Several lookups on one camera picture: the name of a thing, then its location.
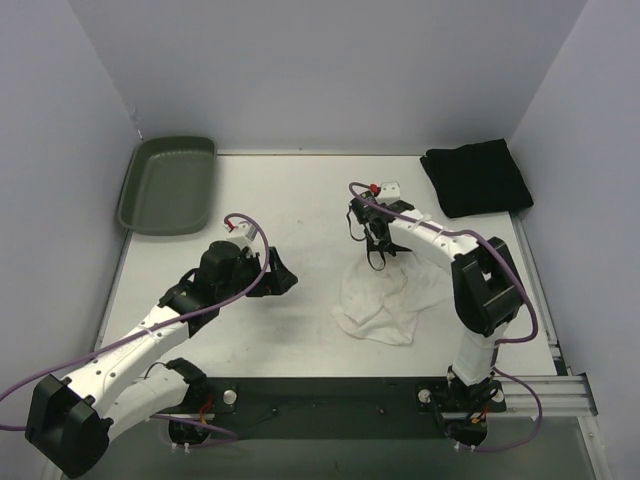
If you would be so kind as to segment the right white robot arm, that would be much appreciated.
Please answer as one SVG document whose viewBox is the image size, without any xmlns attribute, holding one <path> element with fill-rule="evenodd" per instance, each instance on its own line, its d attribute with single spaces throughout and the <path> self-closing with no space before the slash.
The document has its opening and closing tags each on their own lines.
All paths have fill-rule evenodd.
<svg viewBox="0 0 640 480">
<path fill-rule="evenodd" d="M 464 334 L 449 378 L 467 388 L 485 382 L 492 373 L 496 342 L 523 304 L 507 244 L 499 237 L 453 234 L 434 222 L 417 220 L 419 212 L 402 200 L 380 205 L 365 193 L 350 202 L 350 210 L 364 227 L 368 252 L 412 252 L 450 273 Z"/>
</svg>

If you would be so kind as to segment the white t-shirt with robot print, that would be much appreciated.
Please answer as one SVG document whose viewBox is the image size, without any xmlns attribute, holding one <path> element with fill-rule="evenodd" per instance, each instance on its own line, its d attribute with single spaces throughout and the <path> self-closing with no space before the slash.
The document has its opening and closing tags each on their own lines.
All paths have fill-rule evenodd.
<svg viewBox="0 0 640 480">
<path fill-rule="evenodd" d="M 380 271 L 362 258 L 345 269 L 331 314 L 351 337 L 405 346 L 413 343 L 418 321 L 452 296 L 450 275 L 413 253 L 389 260 Z"/>
</svg>

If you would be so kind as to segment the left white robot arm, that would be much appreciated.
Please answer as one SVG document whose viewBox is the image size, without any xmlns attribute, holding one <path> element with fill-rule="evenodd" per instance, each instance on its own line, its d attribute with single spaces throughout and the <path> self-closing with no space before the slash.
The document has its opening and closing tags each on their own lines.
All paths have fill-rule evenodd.
<svg viewBox="0 0 640 480">
<path fill-rule="evenodd" d="M 213 242 L 199 266 L 170 287 L 127 336 L 62 379 L 43 376 L 32 393 L 26 440 L 76 479 L 98 463 L 112 440 L 156 412 L 174 405 L 187 412 L 199 408 L 206 376 L 193 364 L 180 361 L 165 375 L 138 377 L 222 307 L 244 296 L 280 296 L 296 285 L 276 248 L 267 253 L 262 262 L 247 240 Z"/>
</svg>

